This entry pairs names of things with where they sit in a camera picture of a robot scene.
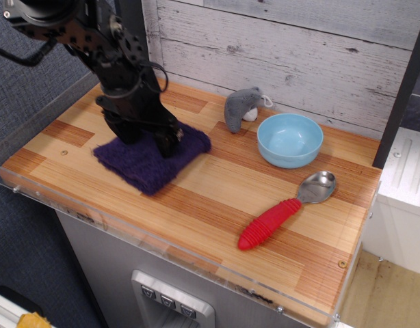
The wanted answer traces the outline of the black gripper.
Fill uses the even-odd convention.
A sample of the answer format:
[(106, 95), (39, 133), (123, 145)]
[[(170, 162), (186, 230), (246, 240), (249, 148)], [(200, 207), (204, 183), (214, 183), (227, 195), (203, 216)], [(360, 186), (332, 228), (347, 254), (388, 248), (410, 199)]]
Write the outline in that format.
[(96, 104), (112, 132), (124, 143), (134, 144), (142, 136), (141, 129), (154, 132), (153, 138), (163, 158), (171, 157), (183, 138), (178, 120), (161, 103), (161, 89), (154, 70), (164, 72), (156, 63), (100, 63), (95, 73), (101, 82), (102, 96)]

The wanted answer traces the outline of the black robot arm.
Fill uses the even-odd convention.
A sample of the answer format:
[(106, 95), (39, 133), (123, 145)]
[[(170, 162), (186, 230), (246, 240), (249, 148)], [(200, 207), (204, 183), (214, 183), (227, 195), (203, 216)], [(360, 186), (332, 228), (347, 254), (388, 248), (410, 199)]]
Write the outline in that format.
[(125, 144), (142, 131), (153, 134), (163, 157), (172, 156), (183, 137), (179, 121), (161, 103), (154, 71), (163, 70), (144, 54), (140, 39), (123, 25), (106, 1), (3, 1), (3, 16), (25, 36), (43, 41), (26, 58), (3, 49), (0, 56), (23, 66), (36, 66), (63, 44), (99, 79), (101, 107), (108, 127)]

